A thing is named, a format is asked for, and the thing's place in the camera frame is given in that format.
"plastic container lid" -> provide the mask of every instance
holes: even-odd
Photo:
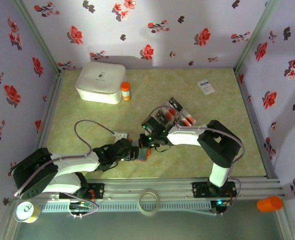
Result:
[[[130,88],[131,88],[131,85],[130,85],[130,83],[128,81],[122,82],[122,84],[121,84],[121,90],[122,91],[124,91],[124,92],[129,91]]]
[[[30,217],[32,217],[33,212],[34,212],[34,206],[31,202],[29,201],[22,202],[16,208],[15,219],[18,222],[24,222]]]
[[[99,94],[114,94],[126,77],[126,68],[120,64],[88,62],[78,77],[76,89]]]

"paper label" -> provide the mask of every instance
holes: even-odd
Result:
[[[213,86],[211,85],[211,83],[207,79],[199,81],[197,83],[197,85],[205,95],[215,92]]]

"roll of tape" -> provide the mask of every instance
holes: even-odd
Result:
[[[151,195],[153,195],[153,196],[155,197],[155,199],[156,199],[156,207],[155,207],[152,211],[146,211],[146,210],[144,210],[144,209],[142,208],[142,206],[141,206],[142,198],[143,198],[145,195],[147,195],[147,194],[151,194]],[[142,214],[144,214],[144,215],[146,215],[146,216],[152,216],[152,215],[156,214],[157,211],[160,209],[160,206],[161,206],[161,198],[160,198],[159,194],[157,193],[157,191],[155,191],[155,190],[152,189],[152,188],[146,188],[146,189],[144,189],[144,190],[140,193],[140,195],[138,196],[138,202],[137,202],[137,205],[138,205],[138,209],[139,209],[139,211],[140,211]]]

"wall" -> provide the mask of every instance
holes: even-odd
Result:
[[[8,173],[32,152],[54,77],[26,23],[0,0],[0,222],[15,189]]]
[[[280,1],[239,74],[295,222],[295,1]]]
[[[233,68],[267,0],[22,0],[61,68]]]

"orange bottle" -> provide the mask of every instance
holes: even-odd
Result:
[[[131,85],[130,85],[130,83],[128,81],[124,81],[124,82],[121,83],[122,98],[125,101],[128,101],[128,100],[131,99],[130,88],[131,88]]]
[[[283,207],[283,202],[278,196],[269,196],[258,200],[256,206],[261,212],[265,213],[280,210]]]

